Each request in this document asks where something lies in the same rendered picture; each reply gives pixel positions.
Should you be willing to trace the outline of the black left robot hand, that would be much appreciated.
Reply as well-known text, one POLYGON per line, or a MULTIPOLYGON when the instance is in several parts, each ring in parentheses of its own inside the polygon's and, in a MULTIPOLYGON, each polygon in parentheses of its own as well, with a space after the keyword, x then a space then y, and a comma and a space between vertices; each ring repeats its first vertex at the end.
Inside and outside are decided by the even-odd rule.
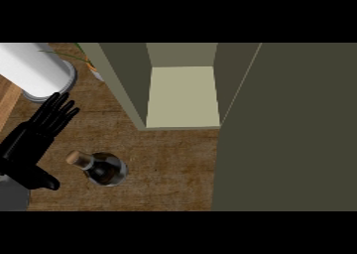
POLYGON ((11 177, 29 190, 57 191, 61 187, 60 180, 39 162, 79 113, 70 94, 55 92, 0 143, 0 176, 11 177))

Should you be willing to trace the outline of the dark corked wine bottle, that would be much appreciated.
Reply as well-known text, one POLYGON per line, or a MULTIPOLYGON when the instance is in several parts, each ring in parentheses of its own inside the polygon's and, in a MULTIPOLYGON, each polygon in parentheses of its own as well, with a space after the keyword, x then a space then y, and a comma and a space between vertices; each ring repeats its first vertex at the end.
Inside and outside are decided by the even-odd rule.
POLYGON ((126 181, 129 167, 113 153, 88 154, 74 150, 67 156, 67 162, 83 170, 89 180, 99 186, 116 187, 126 181))

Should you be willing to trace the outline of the olive open cabinet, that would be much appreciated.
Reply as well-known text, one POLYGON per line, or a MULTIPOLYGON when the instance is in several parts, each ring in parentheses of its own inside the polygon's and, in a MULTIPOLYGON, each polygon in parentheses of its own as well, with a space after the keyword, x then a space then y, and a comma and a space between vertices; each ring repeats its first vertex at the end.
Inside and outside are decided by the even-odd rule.
POLYGON ((83 43, 82 47, 138 129, 222 127, 259 43, 83 43))

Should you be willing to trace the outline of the potted plant with green leaves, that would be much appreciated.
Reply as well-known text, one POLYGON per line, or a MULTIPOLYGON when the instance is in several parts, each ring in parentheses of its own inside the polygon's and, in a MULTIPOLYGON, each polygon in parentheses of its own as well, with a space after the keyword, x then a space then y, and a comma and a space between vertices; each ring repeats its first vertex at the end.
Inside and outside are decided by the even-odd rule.
POLYGON ((83 53, 83 56, 82 56, 82 57, 77 57, 77 56, 74 56, 74 55, 71 55, 71 54, 58 52, 58 51, 55 51, 55 50, 49 50, 49 51, 48 51, 48 50, 39 50, 39 52, 48 53, 48 54, 55 54, 55 55, 60 55, 60 56, 66 56, 66 57, 68 57, 68 58, 71 58, 71 59, 76 59, 76 60, 85 62, 85 63, 88 64, 88 66, 89 66, 89 70, 91 70, 91 72, 92 72, 95 78, 97 78, 99 81, 104 81, 104 78, 102 78, 102 76, 101 76, 101 74, 99 74, 99 72, 98 72, 98 69, 97 69, 97 67, 95 67, 95 65, 94 65, 94 63, 92 63, 92 61, 91 61, 91 58, 89 58, 89 56, 88 56, 88 54, 86 54, 86 51, 85 51, 85 49, 83 49, 80 43, 73 43, 73 44, 76 45, 77 49, 79 49, 80 52, 83 53))

